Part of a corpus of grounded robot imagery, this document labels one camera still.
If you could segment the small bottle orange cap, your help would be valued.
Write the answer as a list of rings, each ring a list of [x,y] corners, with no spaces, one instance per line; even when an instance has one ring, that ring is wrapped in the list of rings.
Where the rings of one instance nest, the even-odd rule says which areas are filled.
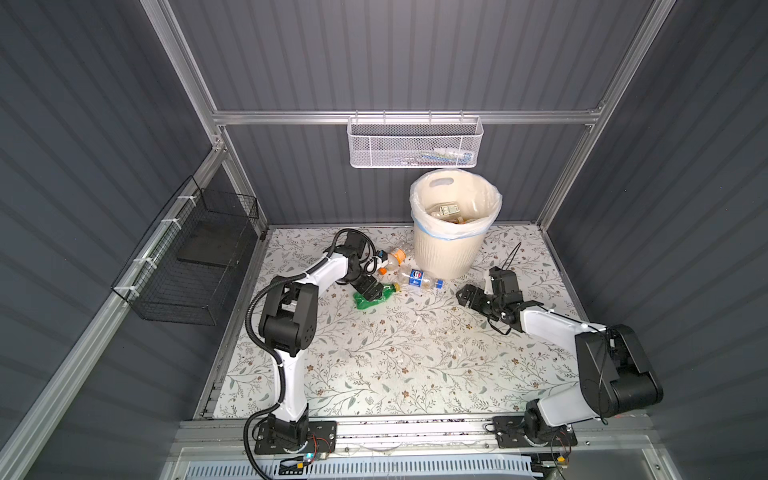
[[[401,248],[390,251],[379,250],[376,252],[376,257],[376,271],[382,276],[396,275],[407,259],[406,252]]]

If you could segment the Pepsi bottle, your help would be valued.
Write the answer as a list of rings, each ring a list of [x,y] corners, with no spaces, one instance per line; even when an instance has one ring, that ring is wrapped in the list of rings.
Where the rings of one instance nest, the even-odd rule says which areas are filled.
[[[443,292],[446,283],[442,279],[434,278],[422,270],[403,266],[397,271],[397,282],[409,288]]]

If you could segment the bottle green label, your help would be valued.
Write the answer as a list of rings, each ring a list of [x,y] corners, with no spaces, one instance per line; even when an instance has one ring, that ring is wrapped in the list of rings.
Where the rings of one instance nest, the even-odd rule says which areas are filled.
[[[431,207],[428,214],[436,219],[447,222],[460,222],[462,220],[462,211],[456,203],[442,203]]]

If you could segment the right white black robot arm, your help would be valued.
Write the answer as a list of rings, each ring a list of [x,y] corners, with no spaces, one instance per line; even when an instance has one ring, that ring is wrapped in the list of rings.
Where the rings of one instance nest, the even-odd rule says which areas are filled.
[[[498,324],[549,342],[575,356],[578,383],[526,404],[519,423],[494,419],[499,445],[520,436],[533,446],[568,443],[568,428],[586,420],[607,420],[660,403],[664,392],[651,362],[632,328],[584,322],[526,300],[516,274],[492,267],[484,287],[466,284],[458,303],[481,314],[492,329]]]

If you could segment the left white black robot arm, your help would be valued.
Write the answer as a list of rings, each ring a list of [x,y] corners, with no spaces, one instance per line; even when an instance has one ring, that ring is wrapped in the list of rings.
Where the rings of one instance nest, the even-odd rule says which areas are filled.
[[[276,276],[251,301],[263,307],[257,327],[248,319],[249,339],[273,361],[275,404],[265,413],[267,434],[290,450],[309,436],[309,406],[304,387],[306,351],[317,331],[319,298],[334,284],[349,284],[365,301],[378,300],[384,286],[373,277],[376,249],[367,234],[343,228],[320,259],[292,276]]]

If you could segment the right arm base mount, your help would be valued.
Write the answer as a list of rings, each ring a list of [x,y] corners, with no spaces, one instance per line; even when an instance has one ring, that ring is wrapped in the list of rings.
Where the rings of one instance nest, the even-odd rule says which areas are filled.
[[[564,447],[570,450],[578,444],[571,426],[548,426],[536,416],[495,416],[490,432],[500,448]]]

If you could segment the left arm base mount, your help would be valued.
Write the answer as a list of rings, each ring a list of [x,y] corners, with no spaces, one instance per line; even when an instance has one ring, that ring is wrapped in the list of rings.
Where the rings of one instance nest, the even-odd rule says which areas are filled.
[[[284,422],[273,417],[260,422],[253,433],[257,455],[330,454],[336,448],[335,421]]]

